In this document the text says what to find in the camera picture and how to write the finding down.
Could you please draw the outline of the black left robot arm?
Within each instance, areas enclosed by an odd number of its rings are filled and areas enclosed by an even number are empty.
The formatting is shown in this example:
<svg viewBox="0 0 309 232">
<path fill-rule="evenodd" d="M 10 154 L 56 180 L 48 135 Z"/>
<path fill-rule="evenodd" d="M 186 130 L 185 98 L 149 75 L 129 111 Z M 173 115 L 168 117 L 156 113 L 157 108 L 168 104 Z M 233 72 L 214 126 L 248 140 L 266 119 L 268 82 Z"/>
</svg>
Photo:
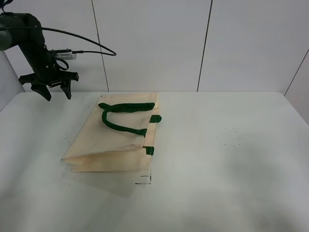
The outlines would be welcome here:
<svg viewBox="0 0 309 232">
<path fill-rule="evenodd" d="M 31 84 L 31 90 L 51 100 L 48 88 L 59 86 L 71 99 L 71 81 L 78 81 L 76 72 L 69 72 L 66 61 L 56 56 L 57 50 L 48 50 L 39 20 L 31 14 L 0 14 L 0 50 L 18 46 L 33 70 L 19 77 L 20 84 Z"/>
</svg>

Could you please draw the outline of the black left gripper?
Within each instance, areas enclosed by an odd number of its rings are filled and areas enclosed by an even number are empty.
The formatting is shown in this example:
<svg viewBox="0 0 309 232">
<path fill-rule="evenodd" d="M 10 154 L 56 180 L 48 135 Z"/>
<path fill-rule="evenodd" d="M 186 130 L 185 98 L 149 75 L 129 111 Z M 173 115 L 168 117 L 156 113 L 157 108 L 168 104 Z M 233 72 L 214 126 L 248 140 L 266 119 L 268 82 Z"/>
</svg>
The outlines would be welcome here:
<svg viewBox="0 0 309 232">
<path fill-rule="evenodd" d="M 51 100 L 51 94 L 47 86 L 60 85 L 67 99 L 71 99 L 71 81 L 78 81 L 79 75 L 76 72 L 67 71 L 69 65 L 65 60 L 54 57 L 50 50 L 42 58 L 39 58 L 38 54 L 31 53 L 24 56 L 33 73 L 20 76 L 19 82 L 21 84 L 32 84 L 31 90 L 40 94 L 47 101 Z"/>
</svg>

